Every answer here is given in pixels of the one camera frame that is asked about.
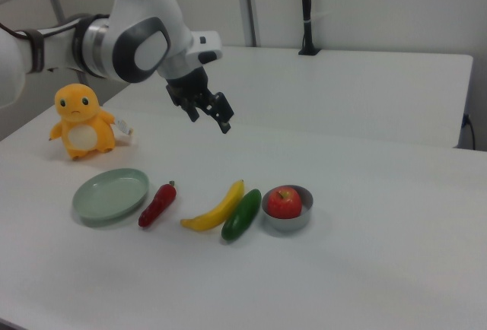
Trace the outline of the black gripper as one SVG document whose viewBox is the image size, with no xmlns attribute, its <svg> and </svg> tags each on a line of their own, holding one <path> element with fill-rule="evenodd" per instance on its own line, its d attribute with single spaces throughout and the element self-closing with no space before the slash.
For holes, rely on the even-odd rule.
<svg viewBox="0 0 487 330">
<path fill-rule="evenodd" d="M 200 109 L 217 122 L 223 134 L 231 129 L 234 111 L 222 92 L 212 94 L 209 91 L 208 75 L 203 67 L 181 78 L 167 80 L 166 88 L 173 104 L 185 111 L 192 122 L 199 118 L 197 109 Z"/>
</svg>

